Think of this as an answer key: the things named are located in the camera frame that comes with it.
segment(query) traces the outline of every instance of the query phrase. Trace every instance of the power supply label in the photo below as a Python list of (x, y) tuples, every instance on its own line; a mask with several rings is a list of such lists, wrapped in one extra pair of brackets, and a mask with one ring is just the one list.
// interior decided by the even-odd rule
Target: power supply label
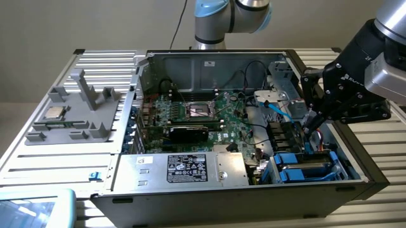
[(167, 182), (203, 182), (207, 181), (206, 154), (168, 155)]

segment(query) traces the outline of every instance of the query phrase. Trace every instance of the workbench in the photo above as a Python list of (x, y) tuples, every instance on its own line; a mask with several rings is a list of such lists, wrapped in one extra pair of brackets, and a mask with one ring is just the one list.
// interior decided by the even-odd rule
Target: workbench
[[(322, 68), (338, 55), (335, 48), (295, 49), (309, 67)], [(119, 108), (115, 114), (114, 128), (120, 123), (123, 102), (138, 58), (144, 51), (88, 51), (75, 52), (67, 66), (59, 75), (53, 86), (64, 86), (67, 92), (79, 92), (76, 82), (68, 72), (73, 68), (85, 70), (87, 82), (96, 91), (106, 86), (114, 86), (122, 93)], [(25, 147), (24, 134), (29, 123), (44, 106), (45, 99), (39, 104), (27, 124), (13, 140), (0, 159), (0, 191), (39, 190), (49, 188), (71, 188), (76, 192), (76, 225), (77, 228), (114, 228), (111, 221), (88, 200), (92, 193), (100, 190), (106, 183), (107, 170), (112, 160), (111, 147), (96, 147), (76, 150), (75, 145), (49, 147), (36, 151)], [(381, 168), (391, 185), (369, 200), (351, 201), (326, 218), (310, 218), (270, 222), (226, 224), (208, 227), (230, 228), (398, 228), (406, 227), (406, 114), (391, 103), (393, 117), (373, 123), (350, 125), (373, 160)], [(110, 140), (115, 141), (112, 132)], [(88, 174), (100, 172), (102, 181), (89, 181)]]

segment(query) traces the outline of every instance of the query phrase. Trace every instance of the screen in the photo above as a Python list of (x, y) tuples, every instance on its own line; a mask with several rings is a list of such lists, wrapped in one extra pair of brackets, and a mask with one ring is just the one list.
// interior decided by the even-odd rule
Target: screen
[(45, 228), (55, 197), (0, 201), (1, 228)]

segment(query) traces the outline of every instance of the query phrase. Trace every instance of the green circuit board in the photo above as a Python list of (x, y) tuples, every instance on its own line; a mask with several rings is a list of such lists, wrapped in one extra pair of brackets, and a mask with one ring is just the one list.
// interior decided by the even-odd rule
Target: green circuit board
[[(211, 105), (211, 117), (191, 117), (192, 112), (187, 113), (187, 105), (184, 102), (172, 102), (166, 95), (159, 96), (155, 100), (144, 105), (144, 141), (146, 153), (168, 153), (168, 152), (210, 152), (224, 151), (231, 143), (236, 143), (239, 152), (247, 164), (256, 164), (256, 159), (251, 158), (255, 152), (252, 138), (246, 137), (251, 128), (243, 124), (234, 111), (243, 111), (243, 102), (231, 101), (230, 97), (238, 94), (223, 94), (214, 101), (194, 102), (196, 105)], [(190, 120), (194, 124), (190, 126), (208, 126), (208, 121), (216, 122), (212, 125), (218, 128), (216, 131), (208, 132), (208, 140), (199, 143), (172, 143), (168, 138), (170, 128), (176, 124), (168, 125), (168, 120), (172, 122), (187, 123)]]

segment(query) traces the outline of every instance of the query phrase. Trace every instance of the white sticker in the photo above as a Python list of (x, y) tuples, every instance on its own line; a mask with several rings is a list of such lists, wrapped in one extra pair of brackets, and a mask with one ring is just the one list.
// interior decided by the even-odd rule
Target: white sticker
[(204, 66), (214, 67), (216, 65), (215, 61), (204, 61)]
[(148, 157), (138, 157), (138, 165), (142, 164), (152, 164), (154, 161), (154, 157), (148, 156)]

